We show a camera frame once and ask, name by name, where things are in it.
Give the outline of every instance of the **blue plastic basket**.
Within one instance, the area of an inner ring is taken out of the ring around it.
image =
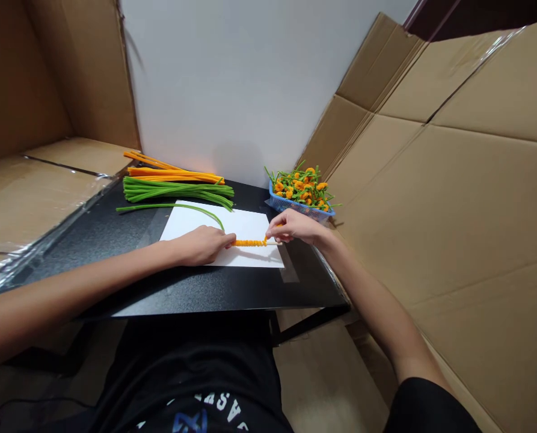
[[[268,189],[270,193],[270,199],[268,200],[268,206],[273,209],[276,209],[279,212],[284,212],[286,209],[294,209],[297,212],[303,213],[307,217],[312,218],[319,223],[326,221],[328,217],[333,217],[336,215],[333,208],[329,208],[331,212],[324,212],[323,210],[317,209],[315,207],[308,207],[305,204],[297,203],[288,198],[280,197],[272,192],[272,181],[270,181],[270,186]]]

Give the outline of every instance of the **right hand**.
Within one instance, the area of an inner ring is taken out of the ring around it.
[[[329,234],[329,230],[315,220],[295,210],[286,209],[272,219],[266,237],[276,242],[290,242],[292,238],[302,239],[310,245],[316,245]]]

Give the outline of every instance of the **orange pipe cleaner coil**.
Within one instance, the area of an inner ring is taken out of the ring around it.
[[[234,241],[232,245],[235,247],[265,247],[266,239],[264,241]]]

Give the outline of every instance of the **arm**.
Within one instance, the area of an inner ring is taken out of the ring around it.
[[[452,393],[411,316],[330,230],[305,215],[286,210],[271,221],[266,237],[274,237],[277,242],[300,238],[319,249],[371,335],[390,359],[399,383],[409,377],[420,377]]]
[[[212,263],[236,235],[201,226],[172,241],[85,265],[0,295],[0,362],[108,295],[175,266]]]

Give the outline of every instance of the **white paper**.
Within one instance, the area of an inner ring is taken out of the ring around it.
[[[190,204],[214,213],[226,233],[235,233],[236,239],[242,241],[262,241],[268,229],[268,218],[264,213],[234,210],[229,212],[221,206],[200,204],[177,200],[178,204]],[[209,215],[186,207],[172,207],[170,217],[164,227],[161,241],[176,239],[200,226],[220,228],[217,221]],[[265,247],[231,247],[222,250],[214,263],[209,266],[244,266],[248,268],[284,268],[282,257],[276,245]]]

